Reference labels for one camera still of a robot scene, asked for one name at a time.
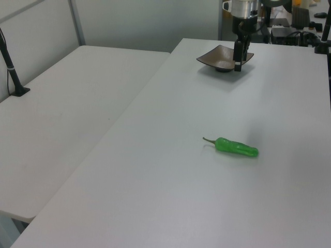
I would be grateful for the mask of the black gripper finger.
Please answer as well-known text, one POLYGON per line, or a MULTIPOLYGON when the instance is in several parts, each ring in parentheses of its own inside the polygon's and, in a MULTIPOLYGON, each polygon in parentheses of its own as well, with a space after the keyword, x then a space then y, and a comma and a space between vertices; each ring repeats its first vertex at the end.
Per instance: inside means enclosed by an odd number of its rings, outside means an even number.
POLYGON ((234 43, 233 60, 234 60, 234 71, 241 72, 242 61, 243 61, 243 43, 236 40, 234 43))
POLYGON ((244 41, 243 41, 243 58, 242 58, 242 61, 247 60, 247 52, 248 52, 248 49, 249 49, 249 45, 250 45, 250 36, 245 36, 244 41))

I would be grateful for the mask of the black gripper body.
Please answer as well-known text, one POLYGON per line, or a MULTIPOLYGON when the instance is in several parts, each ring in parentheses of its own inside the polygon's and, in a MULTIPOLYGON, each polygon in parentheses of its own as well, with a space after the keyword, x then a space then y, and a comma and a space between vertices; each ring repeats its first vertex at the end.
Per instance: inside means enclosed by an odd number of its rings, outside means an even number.
POLYGON ((232 32, 237 36, 238 41, 244 42, 256 32, 257 19, 257 17, 244 19, 233 16, 232 32))

